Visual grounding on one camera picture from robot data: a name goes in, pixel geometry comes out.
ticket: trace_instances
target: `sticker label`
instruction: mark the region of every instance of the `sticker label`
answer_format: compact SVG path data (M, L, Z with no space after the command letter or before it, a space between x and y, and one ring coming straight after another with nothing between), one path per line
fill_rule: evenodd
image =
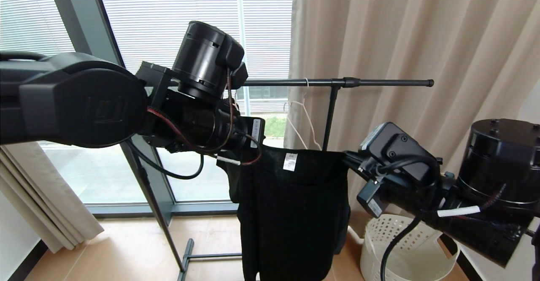
M298 154L286 154L285 161L283 162L283 169L294 171L295 166L297 165Z
M377 127L375 127L373 131L370 134L368 134L368 136L362 141L362 143L360 143L361 150L366 150L368 148L368 145L371 143L372 139L376 137L378 131L380 130L380 128L384 126L384 124L386 123L382 123L378 125Z
M371 199L371 201L368 202L368 206L371 208L371 210L377 217L382 214L382 209L378 206L375 200Z
M256 118L253 120L253 129L251 130L251 136L259 141L259 132L261 131L261 120ZM251 141L251 148L257 148L257 144L254 141Z

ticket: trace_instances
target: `black t-shirt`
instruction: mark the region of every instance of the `black t-shirt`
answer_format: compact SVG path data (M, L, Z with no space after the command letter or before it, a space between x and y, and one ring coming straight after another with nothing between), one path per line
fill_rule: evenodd
M320 281L345 244L351 213L345 154L262 149L253 165L218 162L239 203L245 280L259 272L261 281Z

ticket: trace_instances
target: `plastic basket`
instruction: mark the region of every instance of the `plastic basket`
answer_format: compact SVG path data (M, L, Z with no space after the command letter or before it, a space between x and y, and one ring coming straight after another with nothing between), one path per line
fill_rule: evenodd
M380 281L381 258L390 241L412 219L382 214L366 226L360 270L366 281ZM392 250L386 262L386 281L438 281L453 269L460 248L450 258L437 242L442 233L420 223Z

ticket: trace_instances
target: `white wall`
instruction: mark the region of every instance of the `white wall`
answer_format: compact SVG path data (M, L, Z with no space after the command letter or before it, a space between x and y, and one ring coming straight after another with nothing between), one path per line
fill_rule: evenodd
M0 281L7 281L39 237L0 192Z
M540 80L529 93L523 106L521 106L518 119L536 124L540 123ZM540 223L540 219L535 218L529 226L529 229L536 231L538 223ZM531 238L527 235L524 235L521 238L506 269L488 261L486 258L469 248L464 246L462 246L462 248L463 253L475 267L478 274L486 281L532 280L531 269L534 265L535 256L534 248L531 245Z

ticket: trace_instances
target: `robotic arm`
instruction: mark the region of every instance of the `robotic arm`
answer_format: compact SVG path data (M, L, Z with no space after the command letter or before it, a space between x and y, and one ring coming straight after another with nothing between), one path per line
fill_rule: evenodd
M247 79L243 54L230 35L201 22L189 23L172 69L142 62L136 75L88 54L0 52L0 144L103 148L130 144L137 133L169 152L241 150L251 160L237 163L252 164L262 153L264 120L241 117L231 96L222 100L225 89L230 95ZM505 266L539 216L539 133L540 125L527 122L474 123L456 179L441 175L442 159L384 123L358 152L347 152L346 164L367 181L357 200L374 217L397 204L415 214L413 223L424 221ZM533 244L538 262L538 231Z

